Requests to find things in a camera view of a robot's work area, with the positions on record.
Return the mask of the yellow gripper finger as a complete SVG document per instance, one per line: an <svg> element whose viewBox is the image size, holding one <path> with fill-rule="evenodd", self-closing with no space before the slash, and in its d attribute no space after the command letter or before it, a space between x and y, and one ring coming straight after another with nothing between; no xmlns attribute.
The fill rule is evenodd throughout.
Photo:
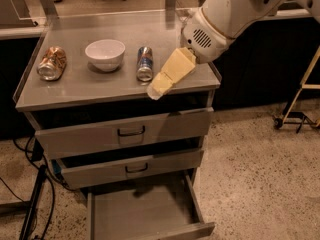
<svg viewBox="0 0 320 240"><path fill-rule="evenodd" d="M196 56L186 47L176 48L160 72L147 87L147 94L153 100L160 99L196 66Z"/></svg>

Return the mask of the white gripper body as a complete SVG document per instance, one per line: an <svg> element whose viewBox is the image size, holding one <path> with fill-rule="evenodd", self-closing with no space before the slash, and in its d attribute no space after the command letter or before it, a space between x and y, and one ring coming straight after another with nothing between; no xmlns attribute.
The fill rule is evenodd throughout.
<svg viewBox="0 0 320 240"><path fill-rule="evenodd" d="M234 41L234 38L226 37L212 26L201 8L188 18L182 28L181 38L181 45L192 51L199 64L214 61Z"/></svg>

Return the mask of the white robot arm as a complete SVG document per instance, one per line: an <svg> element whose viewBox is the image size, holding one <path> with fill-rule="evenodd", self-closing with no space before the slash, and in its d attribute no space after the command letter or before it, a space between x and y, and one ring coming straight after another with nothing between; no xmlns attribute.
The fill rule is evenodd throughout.
<svg viewBox="0 0 320 240"><path fill-rule="evenodd" d="M147 87L160 99L196 65L218 58L254 22L271 15L286 0L205 0L181 29L181 46L173 51ZM320 22L320 0L293 0Z"/></svg>

